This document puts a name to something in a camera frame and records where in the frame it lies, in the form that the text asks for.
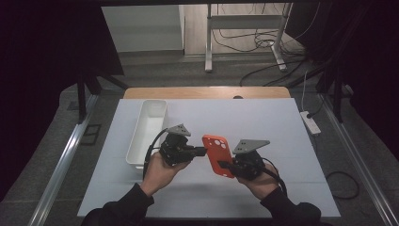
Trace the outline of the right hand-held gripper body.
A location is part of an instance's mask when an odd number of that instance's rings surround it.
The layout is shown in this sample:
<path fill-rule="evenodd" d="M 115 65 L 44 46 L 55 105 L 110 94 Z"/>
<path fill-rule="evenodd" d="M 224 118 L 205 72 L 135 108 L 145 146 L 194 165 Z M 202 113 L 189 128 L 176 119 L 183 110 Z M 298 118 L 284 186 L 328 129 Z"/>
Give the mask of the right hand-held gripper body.
<path fill-rule="evenodd" d="M 269 140 L 241 139 L 232 152 L 231 173 L 246 180 L 254 180 L 262 172 L 264 162 L 257 150 L 270 143 Z"/>

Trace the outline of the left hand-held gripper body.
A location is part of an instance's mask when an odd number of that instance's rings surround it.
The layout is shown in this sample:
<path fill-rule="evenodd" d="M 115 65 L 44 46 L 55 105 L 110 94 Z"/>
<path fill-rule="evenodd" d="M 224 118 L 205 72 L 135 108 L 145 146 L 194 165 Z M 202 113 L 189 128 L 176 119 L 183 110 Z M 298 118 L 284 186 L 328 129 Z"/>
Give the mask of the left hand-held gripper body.
<path fill-rule="evenodd" d="M 194 147 L 187 145 L 187 137 L 191 133 L 181 123 L 166 129 L 168 133 L 161 144 L 159 153 L 165 162 L 174 166 L 176 164 L 192 161 L 195 157 Z"/>

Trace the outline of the orange phone case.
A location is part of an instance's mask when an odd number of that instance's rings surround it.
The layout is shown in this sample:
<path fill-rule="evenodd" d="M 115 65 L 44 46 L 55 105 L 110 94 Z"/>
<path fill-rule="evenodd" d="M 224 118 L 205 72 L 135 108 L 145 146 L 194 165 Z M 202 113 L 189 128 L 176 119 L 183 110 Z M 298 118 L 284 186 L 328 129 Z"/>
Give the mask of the orange phone case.
<path fill-rule="evenodd" d="M 220 176 L 233 178 L 230 170 L 222 169 L 217 163 L 218 161 L 227 161 L 232 163 L 231 152 L 227 139 L 220 136 L 204 135 L 202 137 L 202 143 L 207 149 L 208 159 L 213 172 Z"/>

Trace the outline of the white plastic storage bin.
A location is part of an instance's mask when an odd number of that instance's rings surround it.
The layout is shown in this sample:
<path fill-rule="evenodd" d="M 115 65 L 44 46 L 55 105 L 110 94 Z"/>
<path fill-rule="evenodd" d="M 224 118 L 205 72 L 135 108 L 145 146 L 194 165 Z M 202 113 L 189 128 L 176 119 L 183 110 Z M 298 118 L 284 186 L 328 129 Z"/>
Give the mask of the white plastic storage bin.
<path fill-rule="evenodd" d="M 134 170 L 143 170 L 147 151 L 164 128 L 166 113 L 167 102 L 164 100 L 145 100 L 142 103 L 126 154 L 126 162 Z"/>

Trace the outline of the person's right hand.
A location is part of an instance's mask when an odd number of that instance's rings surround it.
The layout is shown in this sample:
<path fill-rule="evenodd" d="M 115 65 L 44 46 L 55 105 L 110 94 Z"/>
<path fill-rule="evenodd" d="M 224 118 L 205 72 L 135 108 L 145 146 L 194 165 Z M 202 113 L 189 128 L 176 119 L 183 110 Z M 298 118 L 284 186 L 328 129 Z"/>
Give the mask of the person's right hand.
<path fill-rule="evenodd" d="M 246 186 L 260 201 L 279 188 L 278 181 L 265 172 L 251 181 L 240 177 L 237 178 L 237 181 Z"/>

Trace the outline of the person's left hand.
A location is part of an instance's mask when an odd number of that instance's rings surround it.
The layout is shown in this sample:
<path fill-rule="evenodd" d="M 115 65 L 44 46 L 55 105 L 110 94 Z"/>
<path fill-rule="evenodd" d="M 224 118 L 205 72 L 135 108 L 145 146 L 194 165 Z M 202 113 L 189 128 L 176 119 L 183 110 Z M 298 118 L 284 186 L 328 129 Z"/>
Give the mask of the person's left hand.
<path fill-rule="evenodd" d="M 152 196 L 158 190 L 170 184 L 177 173 L 185 169 L 190 162 L 179 163 L 174 166 L 168 165 L 160 153 L 151 156 L 143 182 L 140 185 L 142 191 Z"/>

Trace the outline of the wooden table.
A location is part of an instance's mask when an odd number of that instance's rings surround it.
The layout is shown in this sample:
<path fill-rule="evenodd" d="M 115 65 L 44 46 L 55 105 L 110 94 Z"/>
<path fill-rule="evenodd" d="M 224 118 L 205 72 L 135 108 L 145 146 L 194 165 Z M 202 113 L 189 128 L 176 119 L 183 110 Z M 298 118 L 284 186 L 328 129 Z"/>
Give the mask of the wooden table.
<path fill-rule="evenodd" d="M 124 99 L 244 99 L 290 98 L 285 87 L 172 87 L 129 88 Z"/>

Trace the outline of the white power strip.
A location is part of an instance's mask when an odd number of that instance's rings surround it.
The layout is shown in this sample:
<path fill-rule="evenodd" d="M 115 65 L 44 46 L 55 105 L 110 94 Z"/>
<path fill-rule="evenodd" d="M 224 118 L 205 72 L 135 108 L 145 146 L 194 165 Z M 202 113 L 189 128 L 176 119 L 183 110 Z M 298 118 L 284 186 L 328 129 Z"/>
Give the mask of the white power strip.
<path fill-rule="evenodd" d="M 316 124 L 316 122 L 314 121 L 314 119 L 312 118 L 311 113 L 309 113 L 308 111 L 302 111 L 300 113 L 300 116 L 301 116 L 303 122 L 305 123 L 306 127 L 308 128 L 309 132 L 313 136 L 317 136 L 321 133 L 321 130 L 318 127 L 318 125 Z"/>

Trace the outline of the black stand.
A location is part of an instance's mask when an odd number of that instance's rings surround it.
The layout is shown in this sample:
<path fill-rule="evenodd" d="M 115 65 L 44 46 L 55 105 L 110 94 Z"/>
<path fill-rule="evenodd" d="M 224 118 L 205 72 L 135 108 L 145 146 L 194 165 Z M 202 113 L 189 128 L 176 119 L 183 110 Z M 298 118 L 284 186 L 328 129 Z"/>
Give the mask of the black stand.
<path fill-rule="evenodd" d="M 305 83 L 308 79 L 321 74 L 321 77 L 316 84 L 316 91 L 318 93 L 327 93 L 330 87 L 333 87 L 332 94 L 332 111 L 335 118 L 338 122 L 343 122 L 342 114 L 341 114 L 341 105 L 343 98 L 343 76 L 340 72 L 340 67 L 336 66 L 332 62 L 325 62 L 320 66 L 317 66 L 314 69 L 311 69 L 310 72 L 302 75 L 300 78 L 290 82 L 286 88 L 291 89 L 295 86 Z"/>
<path fill-rule="evenodd" d="M 105 79 L 106 81 L 116 85 L 117 87 L 127 90 L 129 86 L 110 74 L 102 72 L 100 70 L 91 69 L 86 73 L 79 73 L 77 75 L 77 89 L 78 89 L 78 111 L 79 120 L 81 124 L 88 114 L 87 101 L 86 101 L 86 89 L 93 95 L 98 95 L 102 91 L 102 87 L 98 80 L 98 77 Z"/>

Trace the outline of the white cabinet panel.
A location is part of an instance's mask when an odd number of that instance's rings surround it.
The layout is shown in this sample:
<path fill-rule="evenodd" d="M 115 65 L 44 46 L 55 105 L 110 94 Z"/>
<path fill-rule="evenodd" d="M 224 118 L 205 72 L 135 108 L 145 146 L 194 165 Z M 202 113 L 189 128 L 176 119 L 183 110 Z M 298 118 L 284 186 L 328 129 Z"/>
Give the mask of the white cabinet panel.
<path fill-rule="evenodd" d="M 118 52 L 183 50 L 181 7 L 102 7 Z"/>

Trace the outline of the dark curtain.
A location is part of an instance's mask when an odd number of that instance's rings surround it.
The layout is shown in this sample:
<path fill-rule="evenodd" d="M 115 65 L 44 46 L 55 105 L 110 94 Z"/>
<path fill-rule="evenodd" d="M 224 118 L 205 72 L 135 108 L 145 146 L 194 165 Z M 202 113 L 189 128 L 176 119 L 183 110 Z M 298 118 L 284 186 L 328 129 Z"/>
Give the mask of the dark curtain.
<path fill-rule="evenodd" d="M 332 57 L 361 5 L 368 8 L 339 57 L 351 105 L 399 160 L 399 0 L 301 0 L 286 33 L 315 61 Z"/>
<path fill-rule="evenodd" d="M 60 93 L 122 73 L 100 3 L 0 0 L 0 201 L 36 151 Z"/>

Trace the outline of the small black floor frame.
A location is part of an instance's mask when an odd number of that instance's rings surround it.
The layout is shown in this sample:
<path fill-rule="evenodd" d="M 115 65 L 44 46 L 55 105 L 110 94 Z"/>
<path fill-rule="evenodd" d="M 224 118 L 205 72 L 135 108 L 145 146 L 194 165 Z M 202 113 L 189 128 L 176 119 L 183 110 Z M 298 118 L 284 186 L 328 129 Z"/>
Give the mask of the small black floor frame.
<path fill-rule="evenodd" d="M 100 124 L 89 124 L 83 134 L 80 144 L 83 146 L 93 146 L 96 144 L 101 131 Z"/>

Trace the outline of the aluminium rail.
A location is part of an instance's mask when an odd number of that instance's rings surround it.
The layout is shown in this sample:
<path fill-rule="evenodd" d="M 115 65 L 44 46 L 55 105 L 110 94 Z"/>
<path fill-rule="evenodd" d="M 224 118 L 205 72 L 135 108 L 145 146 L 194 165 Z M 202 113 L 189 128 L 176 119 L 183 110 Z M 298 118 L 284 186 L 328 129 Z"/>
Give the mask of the aluminium rail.
<path fill-rule="evenodd" d="M 322 101 L 323 108 L 326 111 L 328 118 L 331 121 L 336 133 L 338 134 L 338 137 L 343 143 L 343 146 L 352 164 L 354 165 L 354 168 L 356 169 L 360 180 L 365 186 L 365 189 L 367 190 L 372 202 L 374 203 L 378 214 L 381 216 L 384 225 L 399 226 L 399 217 L 397 217 L 393 213 L 391 204 L 389 203 L 380 185 L 377 183 L 377 180 L 372 175 L 371 171 L 361 157 L 357 146 L 355 145 L 353 139 L 350 137 L 344 124 L 342 122 L 339 122 L 335 117 L 331 101 L 328 98 L 324 97 L 322 94 L 319 94 L 318 97 Z"/>
<path fill-rule="evenodd" d="M 51 208 L 56 200 L 56 195 L 58 194 L 72 163 L 81 138 L 88 127 L 88 122 L 92 116 L 92 112 L 97 100 L 98 95 L 91 94 L 88 97 L 88 102 L 86 103 L 87 115 L 82 119 L 81 122 L 75 125 L 72 134 L 56 164 L 53 174 L 40 197 L 38 205 L 33 212 L 31 219 L 27 223 L 27 226 L 44 226 L 44 223 L 48 218 Z"/>

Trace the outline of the white metal desk frame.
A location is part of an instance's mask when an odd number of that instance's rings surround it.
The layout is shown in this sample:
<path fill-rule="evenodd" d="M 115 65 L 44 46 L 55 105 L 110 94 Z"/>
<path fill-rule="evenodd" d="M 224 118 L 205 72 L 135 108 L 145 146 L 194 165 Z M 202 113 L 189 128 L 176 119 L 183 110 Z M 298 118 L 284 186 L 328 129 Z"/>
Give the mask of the white metal desk frame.
<path fill-rule="evenodd" d="M 276 39 L 272 42 L 271 51 L 281 72 L 287 71 L 280 50 L 280 42 L 287 24 L 292 4 L 288 3 L 281 15 L 212 15 L 212 5 L 207 5 L 207 41 L 205 50 L 205 71 L 210 73 L 212 66 L 211 33 L 214 29 L 278 29 Z"/>

